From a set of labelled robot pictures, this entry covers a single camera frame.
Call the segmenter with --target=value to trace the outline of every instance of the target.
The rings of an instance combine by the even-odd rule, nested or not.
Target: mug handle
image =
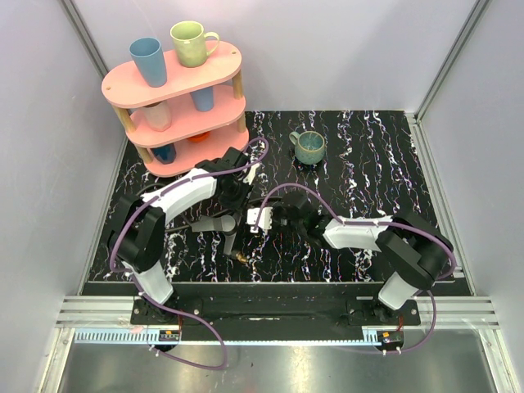
[[[296,143],[298,142],[298,138],[300,138],[300,134],[297,133],[296,131],[293,131],[292,133],[289,134],[289,140],[294,145],[296,145]]]
[[[205,33],[204,34],[204,39],[208,38],[208,37],[213,37],[213,38],[216,38],[216,45],[213,49],[211,49],[210,51],[207,51],[207,56],[209,56],[211,53],[213,53],[215,51],[215,49],[217,47],[219,47],[219,43],[220,43],[220,37],[217,33],[215,33],[214,31],[210,31],[209,33]]]

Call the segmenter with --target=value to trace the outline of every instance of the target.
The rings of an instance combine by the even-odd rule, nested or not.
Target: green mug
[[[326,154],[326,141],[315,131],[289,134],[291,143],[295,145],[295,156],[302,164],[318,164]]]
[[[217,43],[210,51],[206,47],[206,38],[214,37]],[[204,26],[200,23],[186,20],[171,28],[174,50],[177,52],[178,62],[184,67],[198,67],[204,64],[207,57],[219,46],[220,37],[217,33],[204,33]]]

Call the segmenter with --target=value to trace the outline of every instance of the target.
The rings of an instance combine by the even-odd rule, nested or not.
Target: three-tiered shelf
[[[211,41],[209,48],[216,43]],[[133,61],[118,65],[102,81],[102,92],[113,106],[128,139],[135,145],[147,169],[156,176],[171,177],[189,171],[202,160],[221,157],[230,147],[242,150],[249,140],[246,129],[246,99],[242,91],[242,55],[230,43],[220,42],[206,63],[187,68],[178,63],[175,51],[164,52],[167,83],[152,88]],[[233,79],[233,86],[221,84]],[[190,92],[213,86],[215,106],[197,111]],[[168,100],[172,122],[159,132],[151,129],[141,111],[128,109]],[[202,142],[187,138],[210,131]],[[177,155],[171,164],[162,164],[151,153],[154,147],[174,143]]]

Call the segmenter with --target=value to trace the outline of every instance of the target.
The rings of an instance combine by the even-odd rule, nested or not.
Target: white cup
[[[141,108],[146,122],[155,131],[165,131],[171,125],[171,111],[166,101],[160,101]]]

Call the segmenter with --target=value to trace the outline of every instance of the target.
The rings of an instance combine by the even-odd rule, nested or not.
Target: reflective floor
[[[422,338],[408,332],[409,342]],[[218,346],[180,346],[176,355],[218,364]],[[210,372],[156,358],[142,346],[74,344],[62,393],[124,392],[475,392],[495,391],[474,332],[437,332],[401,356],[333,347],[229,347],[229,368]]]

